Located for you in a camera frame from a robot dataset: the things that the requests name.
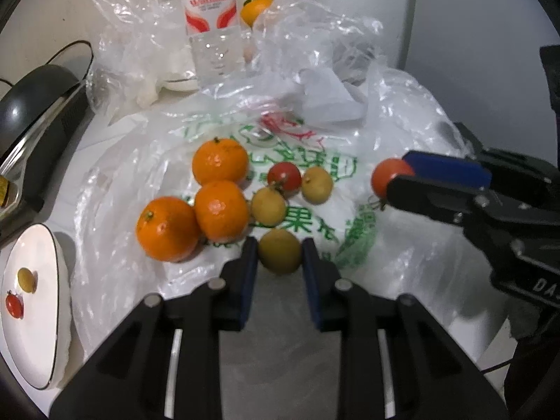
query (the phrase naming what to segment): red and white label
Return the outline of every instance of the red and white label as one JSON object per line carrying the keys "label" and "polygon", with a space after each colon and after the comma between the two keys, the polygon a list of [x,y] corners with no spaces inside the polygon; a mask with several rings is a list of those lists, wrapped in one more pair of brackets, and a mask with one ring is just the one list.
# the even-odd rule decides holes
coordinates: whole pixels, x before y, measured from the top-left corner
{"label": "red and white label", "polygon": [[239,24],[235,0],[183,0],[190,35]]}

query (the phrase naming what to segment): orange fruit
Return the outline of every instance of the orange fruit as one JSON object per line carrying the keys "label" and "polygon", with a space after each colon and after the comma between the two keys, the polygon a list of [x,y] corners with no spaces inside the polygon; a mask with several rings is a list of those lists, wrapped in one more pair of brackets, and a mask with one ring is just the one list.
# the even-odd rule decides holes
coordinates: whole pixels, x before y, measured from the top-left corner
{"label": "orange fruit", "polygon": [[146,254],[163,262],[186,259],[197,247],[201,229],[193,208],[178,197],[158,197],[140,214],[136,238]]}
{"label": "orange fruit", "polygon": [[192,163],[192,173],[201,186],[217,180],[241,183],[249,169],[249,157],[242,145],[233,139],[218,137],[203,143]]}
{"label": "orange fruit", "polygon": [[209,240],[228,243],[243,235],[249,224],[249,206],[243,192],[227,180],[204,185],[194,198],[194,213]]}
{"label": "orange fruit", "polygon": [[239,15],[252,28],[259,14],[268,9],[272,2],[273,0],[247,0],[243,3],[243,8]]}

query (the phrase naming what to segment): cherry tomato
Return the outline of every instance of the cherry tomato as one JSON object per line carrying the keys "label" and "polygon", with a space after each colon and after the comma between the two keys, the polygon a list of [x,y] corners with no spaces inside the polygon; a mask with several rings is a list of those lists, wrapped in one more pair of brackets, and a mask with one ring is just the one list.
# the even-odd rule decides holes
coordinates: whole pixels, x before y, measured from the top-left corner
{"label": "cherry tomato", "polygon": [[14,319],[21,319],[23,317],[23,305],[13,293],[8,292],[6,297],[6,309]]}
{"label": "cherry tomato", "polygon": [[279,162],[268,171],[269,185],[277,185],[284,193],[293,193],[301,186],[300,170],[290,162]]}
{"label": "cherry tomato", "polygon": [[371,176],[371,188],[380,199],[387,198],[387,185],[397,175],[414,175],[411,166],[399,158],[381,161]]}

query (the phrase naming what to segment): plastic bottle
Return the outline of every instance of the plastic bottle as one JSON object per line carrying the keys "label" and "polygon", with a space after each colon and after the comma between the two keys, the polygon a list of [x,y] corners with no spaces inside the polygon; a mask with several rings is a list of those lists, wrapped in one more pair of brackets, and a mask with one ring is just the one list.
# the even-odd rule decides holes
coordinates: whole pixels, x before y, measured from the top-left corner
{"label": "plastic bottle", "polygon": [[236,0],[183,0],[199,85],[219,82],[243,65]]}

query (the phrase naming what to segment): white table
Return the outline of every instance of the white table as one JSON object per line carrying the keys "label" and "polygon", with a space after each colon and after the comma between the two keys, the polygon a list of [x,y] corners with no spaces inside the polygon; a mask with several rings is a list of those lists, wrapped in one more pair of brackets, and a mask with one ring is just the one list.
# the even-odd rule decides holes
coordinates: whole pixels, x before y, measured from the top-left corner
{"label": "white table", "polygon": [[[63,156],[55,173],[55,179],[62,179],[58,192],[52,192],[54,204],[52,210],[49,206],[44,216],[40,218],[52,229],[59,239],[69,272],[75,265],[75,249],[72,239],[74,238],[74,212],[79,186],[83,175],[99,159],[99,157],[116,143],[123,135],[134,128],[135,122],[127,117],[114,125],[108,126],[103,116],[95,116],[83,133],[81,140],[75,150],[69,150]],[[9,251],[13,244],[0,251],[0,273],[3,273]],[[479,280],[481,290],[477,292],[476,304],[472,305],[470,311],[465,312],[464,317],[458,317],[452,323],[449,331],[455,340],[463,347],[472,360],[477,361],[494,339],[505,319],[504,303],[505,296],[494,291],[487,281],[487,276]],[[4,334],[0,334],[0,352],[6,360],[12,373],[18,382],[35,402],[35,404],[48,415],[50,406],[60,392],[59,388],[47,391],[38,391],[31,387],[21,377],[13,360],[7,350]],[[81,349],[76,331],[73,329],[73,339],[70,350],[70,361],[66,368],[68,379],[83,363],[83,350]]]}

